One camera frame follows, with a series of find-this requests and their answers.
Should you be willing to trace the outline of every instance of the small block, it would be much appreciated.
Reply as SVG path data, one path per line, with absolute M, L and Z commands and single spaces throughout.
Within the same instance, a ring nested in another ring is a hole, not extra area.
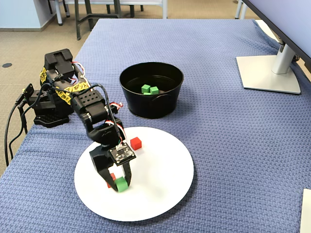
M 150 86 L 147 84 L 145 84 L 144 86 L 141 87 L 142 94 L 145 92 L 149 92 L 149 90 L 150 90 Z
M 118 188 L 119 193 L 123 192 L 124 190 L 126 190 L 128 188 L 127 182 L 126 182 L 124 177 L 120 177 L 120 178 L 116 179 L 115 184 Z
M 159 89 L 156 86 L 150 87 L 151 95 L 159 94 Z
M 115 180 L 116 180 L 115 174 L 111 173 L 110 175 L 111 175 L 111 177 L 112 177 L 112 180 L 115 181 Z
M 130 143 L 133 150 L 138 150 L 141 148 L 141 140 L 138 137 L 131 139 Z

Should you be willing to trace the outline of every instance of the white plate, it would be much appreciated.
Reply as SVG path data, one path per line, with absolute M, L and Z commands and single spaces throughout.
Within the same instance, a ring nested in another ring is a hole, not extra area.
M 171 134 L 148 127 L 126 128 L 128 141 L 138 137 L 142 148 L 130 161 L 132 180 L 121 193 L 108 188 L 97 173 L 89 152 L 81 155 L 74 173 L 74 184 L 81 201 L 93 212 L 117 221 L 140 221 L 158 216 L 178 204 L 193 179 L 193 161 L 184 144 Z M 109 169 L 116 177 L 122 166 Z

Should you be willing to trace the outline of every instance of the monitor stand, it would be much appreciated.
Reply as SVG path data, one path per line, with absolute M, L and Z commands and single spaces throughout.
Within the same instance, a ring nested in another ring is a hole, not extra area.
M 299 83 L 290 68 L 294 55 L 288 45 L 282 45 L 277 55 L 237 57 L 243 87 L 299 95 Z

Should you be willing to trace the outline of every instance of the blue textured fabric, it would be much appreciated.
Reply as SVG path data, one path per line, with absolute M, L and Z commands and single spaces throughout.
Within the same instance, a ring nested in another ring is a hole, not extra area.
M 303 189 L 311 188 L 311 84 L 293 64 L 302 95 L 246 90 L 236 61 L 277 49 L 252 20 L 100 19 L 75 60 L 111 101 L 125 103 L 125 127 L 158 128 L 185 144 L 193 184 L 153 219 L 96 215 L 74 188 L 76 163 L 92 141 L 72 114 L 68 124 L 27 134 L 0 180 L 0 231 L 299 232 Z M 185 75 L 176 110 L 157 120 L 132 115 L 119 84 L 125 68 L 150 61 Z

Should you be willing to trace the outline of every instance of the black bucket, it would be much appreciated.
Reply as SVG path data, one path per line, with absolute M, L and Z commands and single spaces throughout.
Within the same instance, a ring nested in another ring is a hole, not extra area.
M 183 73 L 176 67 L 159 62 L 133 65 L 120 75 L 120 83 L 129 110 L 139 117 L 156 119 L 174 111 Z M 156 86 L 159 94 L 144 95 L 143 85 Z

